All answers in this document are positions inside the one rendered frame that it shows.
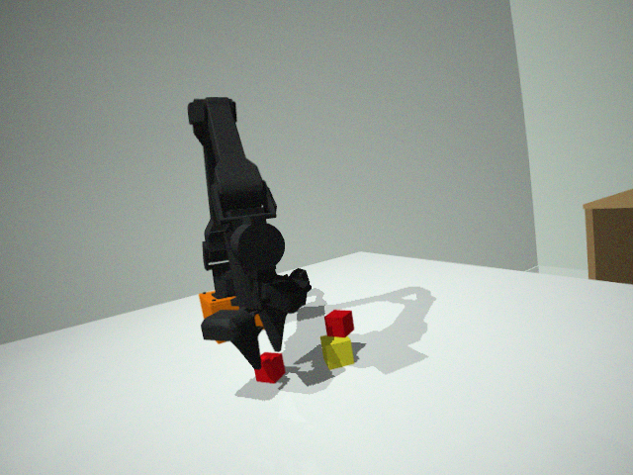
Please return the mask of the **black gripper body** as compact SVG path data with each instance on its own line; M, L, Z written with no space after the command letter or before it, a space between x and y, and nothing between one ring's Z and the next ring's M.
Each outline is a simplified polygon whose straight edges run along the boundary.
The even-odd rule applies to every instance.
M233 280L235 298L230 299L232 306L239 306L238 310L219 310L206 317L201 330L203 338L208 340L222 340L235 342L252 333L257 325L254 315L265 309L276 309L262 301L262 310L254 310L252 301L253 280L263 275L263 279L271 276L270 271L276 269L276 265L267 270L255 270L245 264L230 265L230 271L226 272L226 279ZM252 310L253 309L253 310Z

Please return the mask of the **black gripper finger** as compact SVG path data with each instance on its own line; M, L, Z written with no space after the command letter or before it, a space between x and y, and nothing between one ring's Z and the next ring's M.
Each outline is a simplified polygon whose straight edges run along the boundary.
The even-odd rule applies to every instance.
M279 309L265 309L258 313L269 342L275 352L280 352L282 347L283 331L286 316Z
M263 326L257 326L250 334L239 341L232 342L242 353L250 365L257 370L261 369L261 355L259 346L259 335Z

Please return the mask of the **yellow cube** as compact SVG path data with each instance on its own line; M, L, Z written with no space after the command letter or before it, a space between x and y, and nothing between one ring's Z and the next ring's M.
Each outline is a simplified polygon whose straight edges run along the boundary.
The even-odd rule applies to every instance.
M329 370L355 363L352 343L349 336L338 337L322 335L320 342L323 360Z

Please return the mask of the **red cube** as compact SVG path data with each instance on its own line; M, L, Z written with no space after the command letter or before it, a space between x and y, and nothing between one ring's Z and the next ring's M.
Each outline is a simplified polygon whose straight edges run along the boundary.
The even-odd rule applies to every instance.
M354 328L352 311L334 310L324 317L328 336L347 337Z
M261 369L254 369L256 381L276 383L285 373L282 353L264 352Z

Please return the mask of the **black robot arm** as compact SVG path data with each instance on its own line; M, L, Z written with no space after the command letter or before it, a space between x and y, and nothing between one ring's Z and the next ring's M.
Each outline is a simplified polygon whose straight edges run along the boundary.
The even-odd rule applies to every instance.
M256 164L245 156L232 99L194 99L188 104L188 118L204 148L211 218L202 246L205 270L213 271L215 292L211 294L217 299L236 297L233 280L226 279L230 265L267 270L284 254L281 233L266 223L266 219L276 218L277 205ZM278 275L275 269L270 273L267 279L262 275L253 280L254 310L265 308L265 301L286 314L297 313L312 290L307 271L297 268L290 276Z

